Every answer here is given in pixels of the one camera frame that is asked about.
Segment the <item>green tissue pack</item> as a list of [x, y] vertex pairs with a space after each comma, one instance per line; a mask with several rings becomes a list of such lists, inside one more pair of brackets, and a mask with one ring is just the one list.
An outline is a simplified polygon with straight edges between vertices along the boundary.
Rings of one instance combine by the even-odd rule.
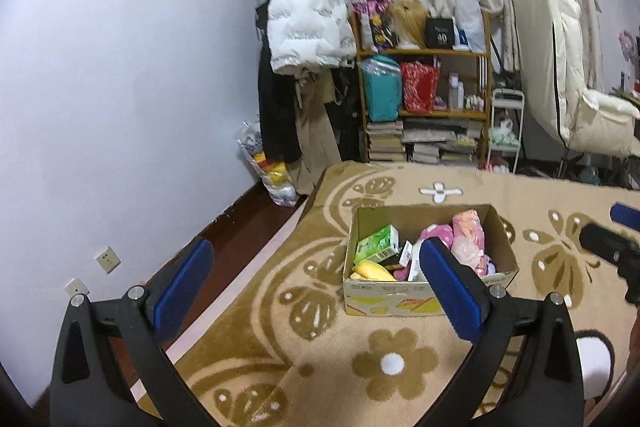
[[367, 260], [381, 262], [399, 253], [399, 233], [393, 225], [385, 225], [382, 229], [360, 239], [355, 249], [354, 263]]

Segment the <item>beige brown patterned rug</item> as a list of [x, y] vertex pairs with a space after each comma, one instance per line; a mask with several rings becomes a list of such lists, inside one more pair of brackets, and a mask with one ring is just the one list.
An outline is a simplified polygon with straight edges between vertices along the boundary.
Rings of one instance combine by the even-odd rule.
[[344, 162], [329, 169], [303, 217], [240, 290], [209, 308], [170, 348], [194, 395], [224, 426], [411, 426], [469, 351], [435, 300], [346, 303], [352, 217], [360, 209], [486, 204], [515, 257], [509, 291], [556, 291], [576, 329], [607, 348], [592, 364], [625, 372], [636, 312], [612, 265], [585, 253], [580, 227], [608, 225], [639, 195], [480, 170]]

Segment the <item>open cardboard box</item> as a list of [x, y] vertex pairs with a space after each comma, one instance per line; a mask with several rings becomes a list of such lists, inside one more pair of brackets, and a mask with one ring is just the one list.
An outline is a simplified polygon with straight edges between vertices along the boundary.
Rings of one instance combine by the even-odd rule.
[[353, 317], [434, 317], [442, 314], [431, 285], [425, 282], [370, 282], [349, 278], [355, 266], [357, 243], [368, 235], [393, 225], [399, 244], [414, 243], [429, 225], [444, 225], [459, 212], [475, 209], [485, 232], [486, 253], [497, 272], [483, 277], [484, 284], [509, 286], [518, 274], [518, 262], [494, 206], [396, 205], [358, 208], [352, 217], [343, 269], [345, 311]]

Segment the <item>lower white wall socket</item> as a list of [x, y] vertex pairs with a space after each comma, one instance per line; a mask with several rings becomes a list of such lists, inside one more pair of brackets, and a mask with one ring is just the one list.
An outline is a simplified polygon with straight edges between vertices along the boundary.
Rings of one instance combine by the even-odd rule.
[[78, 277], [73, 277], [64, 287], [66, 294], [73, 298], [78, 295], [88, 296], [90, 291], [88, 287], [84, 284], [81, 279]]

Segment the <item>beige hanging coat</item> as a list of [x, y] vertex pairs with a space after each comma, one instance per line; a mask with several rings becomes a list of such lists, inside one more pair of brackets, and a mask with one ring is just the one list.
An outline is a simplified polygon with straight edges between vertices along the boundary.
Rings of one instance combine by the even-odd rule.
[[300, 158], [288, 164], [298, 194], [310, 195], [326, 168], [342, 161], [326, 103], [335, 101], [329, 70], [299, 80], [296, 84], [296, 132]]

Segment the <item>clear bag of toys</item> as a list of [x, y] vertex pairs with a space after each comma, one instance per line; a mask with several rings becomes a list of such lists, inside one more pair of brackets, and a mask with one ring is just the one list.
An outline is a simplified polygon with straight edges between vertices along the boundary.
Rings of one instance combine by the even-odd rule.
[[244, 122], [234, 135], [241, 154], [262, 180], [271, 200], [281, 207], [294, 207], [298, 201], [292, 178], [283, 161], [269, 160], [262, 144], [259, 122]]

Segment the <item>yellow plush toy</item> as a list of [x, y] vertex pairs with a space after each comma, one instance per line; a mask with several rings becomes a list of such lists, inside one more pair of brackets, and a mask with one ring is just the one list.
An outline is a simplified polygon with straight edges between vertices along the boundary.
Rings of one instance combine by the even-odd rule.
[[349, 278], [354, 281], [396, 282], [390, 271], [376, 262], [362, 260], [354, 266]]

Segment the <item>pink plastic pack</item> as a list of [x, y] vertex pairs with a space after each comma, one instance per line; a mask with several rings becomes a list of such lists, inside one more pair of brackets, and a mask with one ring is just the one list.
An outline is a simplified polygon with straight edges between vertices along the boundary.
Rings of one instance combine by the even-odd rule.
[[489, 258], [485, 255], [485, 233], [480, 215], [475, 209], [457, 213], [451, 221], [454, 241], [451, 252], [462, 264], [479, 277], [488, 274]]

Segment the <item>pink plush bear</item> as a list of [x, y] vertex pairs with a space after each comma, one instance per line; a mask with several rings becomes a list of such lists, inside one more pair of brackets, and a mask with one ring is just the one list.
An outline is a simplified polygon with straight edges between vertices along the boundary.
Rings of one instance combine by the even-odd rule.
[[454, 243], [454, 231], [452, 231], [450, 225], [430, 225], [419, 235], [419, 239], [422, 239], [422, 241], [424, 241], [424, 239], [432, 239], [433, 237], [440, 239], [448, 248]]

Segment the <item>white metal cart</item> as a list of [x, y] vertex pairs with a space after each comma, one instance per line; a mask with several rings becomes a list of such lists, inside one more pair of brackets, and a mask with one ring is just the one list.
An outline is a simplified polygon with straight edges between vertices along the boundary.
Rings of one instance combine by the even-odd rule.
[[498, 88], [492, 91], [488, 150], [485, 169], [514, 173], [522, 149], [522, 117], [525, 95], [520, 90]]

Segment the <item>white puffer jacket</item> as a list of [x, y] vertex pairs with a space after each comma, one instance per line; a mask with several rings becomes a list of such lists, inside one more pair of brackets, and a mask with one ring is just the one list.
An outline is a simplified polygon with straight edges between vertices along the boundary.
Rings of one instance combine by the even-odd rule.
[[269, 0], [270, 64], [279, 75], [302, 77], [349, 65], [355, 36], [345, 0]]

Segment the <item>stack of books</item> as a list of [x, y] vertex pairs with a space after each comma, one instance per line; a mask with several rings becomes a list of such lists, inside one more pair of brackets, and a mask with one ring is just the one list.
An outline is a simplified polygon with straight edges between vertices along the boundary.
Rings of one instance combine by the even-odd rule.
[[370, 161], [403, 162], [407, 160], [406, 146], [402, 142], [404, 123], [368, 122], [366, 126], [367, 156]]

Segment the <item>red patterned bag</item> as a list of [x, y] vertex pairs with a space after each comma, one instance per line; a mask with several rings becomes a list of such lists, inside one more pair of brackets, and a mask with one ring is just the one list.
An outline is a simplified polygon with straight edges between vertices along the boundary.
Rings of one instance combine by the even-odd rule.
[[403, 62], [400, 72], [404, 109], [409, 113], [431, 113], [440, 69], [420, 62]]

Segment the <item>black box marked 40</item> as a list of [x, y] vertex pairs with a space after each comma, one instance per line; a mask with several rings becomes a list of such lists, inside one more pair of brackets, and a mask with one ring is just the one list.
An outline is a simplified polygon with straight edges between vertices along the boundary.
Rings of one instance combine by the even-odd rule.
[[454, 47], [454, 20], [429, 17], [425, 26], [427, 49], [451, 50]]

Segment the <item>wooden shelf unit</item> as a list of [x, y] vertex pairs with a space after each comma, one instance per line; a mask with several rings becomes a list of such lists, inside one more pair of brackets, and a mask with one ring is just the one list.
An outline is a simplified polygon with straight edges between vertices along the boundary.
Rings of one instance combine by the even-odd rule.
[[[360, 15], [352, 14], [350, 24], [355, 31], [357, 58], [386, 57], [385, 66], [398, 64], [400, 72], [400, 118], [448, 118], [479, 121], [476, 139], [477, 167], [483, 169], [489, 153], [489, 117], [491, 110], [492, 66], [490, 23], [483, 15], [485, 51], [455, 49], [388, 48], [379, 51], [363, 49]], [[473, 60], [475, 74], [462, 75], [457, 69], [446, 69], [442, 60]]]

